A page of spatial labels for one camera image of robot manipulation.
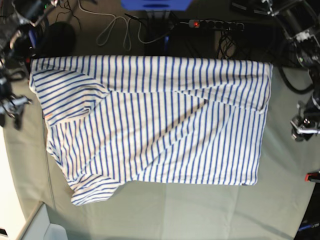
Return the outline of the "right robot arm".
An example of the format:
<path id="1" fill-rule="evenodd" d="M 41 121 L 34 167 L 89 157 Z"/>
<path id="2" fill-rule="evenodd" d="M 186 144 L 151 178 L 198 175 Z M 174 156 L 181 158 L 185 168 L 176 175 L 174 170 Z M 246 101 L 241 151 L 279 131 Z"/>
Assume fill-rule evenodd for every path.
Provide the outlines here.
<path id="1" fill-rule="evenodd" d="M 0 126 L 5 117 L 13 119 L 16 130 L 22 128 L 26 105 L 32 100 L 13 92 L 12 83 L 25 80 L 32 57 L 38 55 L 48 36 L 48 15 L 56 0 L 13 0 L 11 11 L 0 20 Z"/>

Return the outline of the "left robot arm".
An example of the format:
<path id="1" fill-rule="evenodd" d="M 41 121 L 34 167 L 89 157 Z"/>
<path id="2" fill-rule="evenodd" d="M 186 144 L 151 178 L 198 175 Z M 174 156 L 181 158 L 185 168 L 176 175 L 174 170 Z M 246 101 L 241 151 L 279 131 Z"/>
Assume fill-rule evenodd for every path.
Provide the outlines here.
<path id="1" fill-rule="evenodd" d="M 307 70 L 312 83 L 297 89 L 278 68 L 285 85 L 294 93 L 310 93 L 307 103 L 299 101 L 298 113 L 290 121 L 291 136 L 297 142 L 308 141 L 320 133 L 320 16 L 306 0 L 263 0 L 264 11 L 282 27 L 285 40 L 280 45 L 295 48 L 298 63 Z"/>

